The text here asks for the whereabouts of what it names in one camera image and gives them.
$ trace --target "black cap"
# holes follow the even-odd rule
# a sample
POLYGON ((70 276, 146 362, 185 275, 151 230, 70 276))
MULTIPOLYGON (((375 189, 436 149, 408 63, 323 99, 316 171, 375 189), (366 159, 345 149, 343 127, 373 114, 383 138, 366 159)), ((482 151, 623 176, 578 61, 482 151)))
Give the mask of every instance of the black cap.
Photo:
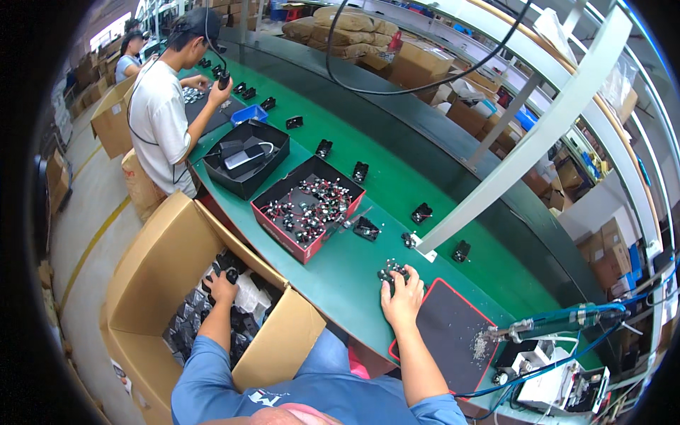
POLYGON ((130 31, 129 33, 125 34, 123 36, 123 42, 120 44, 120 55, 125 54, 125 50, 127 50, 128 44, 130 44, 130 41, 132 41, 135 38, 140 38, 143 39, 141 36, 141 31, 130 31))
POLYGON ((220 19, 217 14, 207 7, 194 7, 177 18, 174 33, 192 33, 207 36, 212 43, 216 43, 220 35, 220 19), (205 31, 205 15, 207 14, 207 34, 205 31))

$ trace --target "blue tray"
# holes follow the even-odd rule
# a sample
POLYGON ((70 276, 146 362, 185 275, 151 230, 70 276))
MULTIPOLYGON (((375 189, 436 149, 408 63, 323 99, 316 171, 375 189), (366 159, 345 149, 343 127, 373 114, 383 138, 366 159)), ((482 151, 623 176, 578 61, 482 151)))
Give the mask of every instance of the blue tray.
POLYGON ((249 106, 245 109, 241 109, 238 112, 234 112, 231 116, 231 124, 236 127, 242 122, 248 121, 250 119, 257 120, 259 122, 267 122, 267 117, 269 114, 262 109, 259 105, 249 106))

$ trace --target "shirt logo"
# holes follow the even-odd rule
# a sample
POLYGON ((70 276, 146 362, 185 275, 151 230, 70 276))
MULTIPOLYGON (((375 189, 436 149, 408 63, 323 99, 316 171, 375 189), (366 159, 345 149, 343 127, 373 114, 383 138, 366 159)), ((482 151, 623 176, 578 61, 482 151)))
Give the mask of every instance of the shirt logo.
POLYGON ((268 398, 262 397, 263 394, 264 392, 262 390, 257 390, 251 395, 249 395, 248 398, 250 398, 250 401, 252 401, 253 403, 262 403, 263 405, 269 407, 274 407, 274 403, 276 403, 279 400, 279 398, 281 398, 279 396, 275 396, 274 398, 269 400, 268 398))

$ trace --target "blue t-shirt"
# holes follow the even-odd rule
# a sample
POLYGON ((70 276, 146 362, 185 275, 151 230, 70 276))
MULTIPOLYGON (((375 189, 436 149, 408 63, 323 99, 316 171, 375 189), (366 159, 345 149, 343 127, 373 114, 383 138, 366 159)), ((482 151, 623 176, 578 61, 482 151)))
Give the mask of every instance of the blue t-shirt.
POLYGON ((466 424, 451 394, 426 398, 408 408, 403 393, 400 397, 377 379, 308 373, 266 388, 248 388, 239 394, 231 378, 229 354, 210 338, 198 336, 172 392, 172 416, 177 425, 193 425, 251 416, 263 407, 300 403, 345 425, 466 424))
POLYGON ((124 54, 120 57, 120 59, 118 59, 118 63, 116 64, 116 84, 127 78, 124 74, 124 71, 130 65, 137 65, 138 67, 141 67, 141 60, 135 58, 134 56, 130 56, 129 54, 124 54))

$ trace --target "red cardboard box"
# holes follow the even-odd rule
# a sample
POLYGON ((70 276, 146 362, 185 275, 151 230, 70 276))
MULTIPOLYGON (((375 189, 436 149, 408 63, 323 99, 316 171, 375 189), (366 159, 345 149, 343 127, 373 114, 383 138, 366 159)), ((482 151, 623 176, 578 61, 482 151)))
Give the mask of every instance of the red cardboard box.
POLYGON ((250 206, 255 214, 255 219, 258 223, 286 248, 299 262, 307 264, 309 259, 316 254, 321 247, 326 243, 329 237, 342 226, 342 224, 356 211, 356 208, 361 203, 361 199, 366 193, 361 186, 354 183, 348 177, 345 177, 340 171, 331 167, 326 161, 314 155, 310 159, 300 164, 296 169, 288 173, 286 178, 274 183, 272 187, 264 191, 259 197, 255 198, 250 206), (338 181, 338 184, 345 189, 349 189, 348 194, 352 197, 352 202, 347 209, 339 216, 336 216, 332 222, 325 223, 324 232, 311 243, 299 243, 296 240, 294 233, 286 231, 281 220, 273 222, 263 212, 263 209, 269 205, 271 201, 277 202, 292 202, 294 204, 293 214, 300 215, 302 209, 299 203, 302 201, 310 204, 311 202, 318 203, 316 198, 310 194, 303 194, 298 186, 300 182, 311 182, 315 178, 326 179, 330 182, 338 181), (288 196, 290 189, 293 188, 293 195, 288 196))

